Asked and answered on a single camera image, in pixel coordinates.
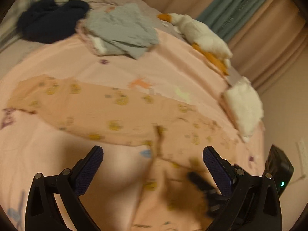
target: brown curtain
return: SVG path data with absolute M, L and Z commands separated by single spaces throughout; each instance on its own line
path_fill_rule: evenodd
M 213 0 L 143 0 L 162 13 L 196 18 Z M 308 28 L 292 0 L 267 0 L 230 40 L 232 65 L 259 93 L 290 67 L 308 43 Z

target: teal curtain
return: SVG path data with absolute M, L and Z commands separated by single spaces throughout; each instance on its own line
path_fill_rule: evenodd
M 214 0 L 197 18 L 228 42 L 266 0 Z

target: wall outlet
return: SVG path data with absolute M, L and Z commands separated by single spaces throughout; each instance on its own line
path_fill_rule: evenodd
M 303 138 L 301 138 L 297 143 L 296 146 L 299 151 L 299 157 L 301 160 L 301 172 L 302 176 L 306 177 L 308 175 L 308 149 L 305 144 Z

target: orange plush foot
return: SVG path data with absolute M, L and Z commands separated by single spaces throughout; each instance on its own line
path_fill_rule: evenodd
M 192 47 L 204 55 L 212 64 L 214 64 L 224 75 L 229 75 L 227 67 L 219 61 L 213 54 L 203 51 L 198 44 L 193 43 Z
M 168 15 L 168 14 L 160 14 L 160 15 L 157 15 L 157 18 L 162 20 L 162 21 L 167 21 L 167 22 L 170 22 L 171 23 L 171 16 Z

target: wall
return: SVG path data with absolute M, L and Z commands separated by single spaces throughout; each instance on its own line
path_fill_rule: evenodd
M 280 79 L 265 91 L 265 146 L 281 148 L 292 165 L 295 181 L 301 177 L 296 142 L 304 138 L 308 147 L 308 47 Z M 283 231 L 289 231 L 308 202 L 308 178 L 290 184 L 281 195 Z

